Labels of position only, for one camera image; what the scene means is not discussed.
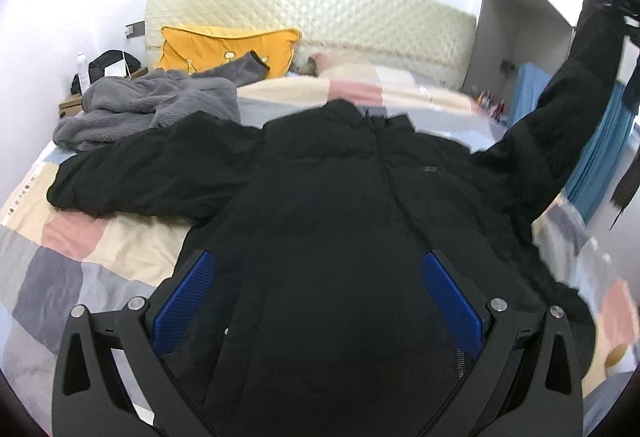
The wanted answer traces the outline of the black puffer jacket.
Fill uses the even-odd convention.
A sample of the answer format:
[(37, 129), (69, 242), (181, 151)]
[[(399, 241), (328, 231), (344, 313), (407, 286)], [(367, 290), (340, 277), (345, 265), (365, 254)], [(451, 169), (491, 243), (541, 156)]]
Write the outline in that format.
[(425, 436), (472, 363), (425, 290), (427, 253), (488, 299), (561, 307), (586, 375), (592, 314), (532, 226), (600, 123), (625, 38), (584, 0), (535, 110), (484, 151), (346, 100), (259, 128), (198, 112), (69, 158), (48, 199), (191, 221), (175, 272), (203, 251), (215, 280), (164, 362), (214, 436)]

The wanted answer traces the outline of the blue cloth on shelf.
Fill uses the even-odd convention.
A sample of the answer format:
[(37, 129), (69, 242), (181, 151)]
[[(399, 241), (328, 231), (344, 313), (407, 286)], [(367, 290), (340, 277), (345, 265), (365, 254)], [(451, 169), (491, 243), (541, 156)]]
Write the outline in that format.
[(551, 75), (533, 63), (527, 62), (520, 67), (506, 118), (506, 127), (511, 128), (535, 110), (541, 93), (550, 80)]

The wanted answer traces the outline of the blue curtain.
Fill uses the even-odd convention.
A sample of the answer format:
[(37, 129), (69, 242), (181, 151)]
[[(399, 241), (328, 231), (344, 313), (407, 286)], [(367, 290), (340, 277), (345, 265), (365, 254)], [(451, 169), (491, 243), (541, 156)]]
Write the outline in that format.
[(564, 194), (584, 223), (597, 212), (628, 142), (634, 114), (623, 104), (626, 86), (614, 85), (611, 99), (579, 162), (564, 186)]

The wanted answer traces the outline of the pastel patchwork bed quilt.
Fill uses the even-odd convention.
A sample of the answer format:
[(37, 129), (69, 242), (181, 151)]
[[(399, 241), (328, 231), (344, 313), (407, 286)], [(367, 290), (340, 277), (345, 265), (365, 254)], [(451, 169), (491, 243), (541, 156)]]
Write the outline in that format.
[[(242, 121), (257, 127), (337, 98), (408, 114), (416, 128), (474, 150), (502, 134), (464, 94), (387, 67), (368, 79), (339, 68), (323, 77), (267, 79), (239, 91)], [(66, 157), (48, 145), (1, 209), (1, 385), (40, 435), (51, 431), (55, 360), (70, 309), (84, 304), (112, 310), (151, 294), (174, 269), (188, 231), (180, 220), (94, 219), (54, 209), (46, 193)], [(578, 290), (596, 321), (596, 347), (582, 382), (585, 425), (593, 428), (638, 367), (638, 307), (568, 192), (534, 222), (533, 236), (552, 275)]]

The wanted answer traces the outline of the cream quilted headboard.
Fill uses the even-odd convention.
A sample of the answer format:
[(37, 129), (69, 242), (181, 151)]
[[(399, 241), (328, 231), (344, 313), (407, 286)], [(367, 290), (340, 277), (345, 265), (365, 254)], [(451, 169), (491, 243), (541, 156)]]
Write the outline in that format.
[(156, 63), (165, 25), (283, 30), (302, 38), (295, 60), (316, 52), (418, 71), (458, 91), (468, 71), (475, 16), (434, 0), (146, 0), (146, 58)]

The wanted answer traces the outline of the grey fleece garment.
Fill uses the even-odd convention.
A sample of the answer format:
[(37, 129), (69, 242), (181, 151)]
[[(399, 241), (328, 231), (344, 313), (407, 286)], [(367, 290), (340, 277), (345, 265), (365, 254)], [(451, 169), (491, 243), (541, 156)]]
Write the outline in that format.
[(136, 79), (103, 77), (82, 95), (81, 112), (60, 120), (52, 141), (65, 150), (88, 151), (166, 128), (195, 112), (238, 123), (238, 89), (261, 82), (268, 73), (265, 60), (251, 51), (191, 75), (157, 68)]

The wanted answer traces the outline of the wooden nightstand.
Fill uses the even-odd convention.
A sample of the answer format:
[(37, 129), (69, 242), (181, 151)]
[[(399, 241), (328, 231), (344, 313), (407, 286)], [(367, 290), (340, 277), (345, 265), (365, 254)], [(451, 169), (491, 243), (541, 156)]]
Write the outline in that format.
[[(147, 67), (139, 68), (131, 75), (127, 76), (127, 79), (136, 79), (149, 73)], [(73, 94), (72, 97), (65, 99), (58, 104), (58, 117), (63, 118), (65, 116), (75, 116), (82, 110), (82, 97), (80, 93)]]

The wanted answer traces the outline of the black bag on nightstand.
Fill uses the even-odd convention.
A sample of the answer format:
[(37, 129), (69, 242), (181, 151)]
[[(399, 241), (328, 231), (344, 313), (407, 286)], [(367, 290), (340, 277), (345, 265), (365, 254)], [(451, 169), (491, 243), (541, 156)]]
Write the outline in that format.
[[(128, 52), (114, 49), (104, 51), (97, 58), (92, 61), (88, 60), (88, 62), (91, 85), (105, 76), (127, 77), (142, 67), (141, 62)], [(70, 94), (77, 93), (81, 92), (76, 73), (70, 84)]]

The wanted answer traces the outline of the white bottle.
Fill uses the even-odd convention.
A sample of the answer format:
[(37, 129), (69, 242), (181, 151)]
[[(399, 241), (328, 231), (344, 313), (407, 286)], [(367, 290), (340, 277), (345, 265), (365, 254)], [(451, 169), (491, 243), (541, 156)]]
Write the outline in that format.
[(89, 62), (85, 53), (78, 53), (78, 55), (76, 56), (76, 65), (79, 89), (81, 93), (84, 93), (91, 85)]

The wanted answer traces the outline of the yellow pillow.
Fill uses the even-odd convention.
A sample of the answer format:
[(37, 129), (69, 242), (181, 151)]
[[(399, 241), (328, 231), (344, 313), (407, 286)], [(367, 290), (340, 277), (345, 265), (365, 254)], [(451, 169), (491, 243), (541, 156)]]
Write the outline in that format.
[(283, 77), (290, 68), (295, 48), (302, 39), (297, 28), (248, 30), (219, 26), (165, 25), (156, 68), (203, 72), (239, 60), (254, 51), (268, 66), (267, 78)]

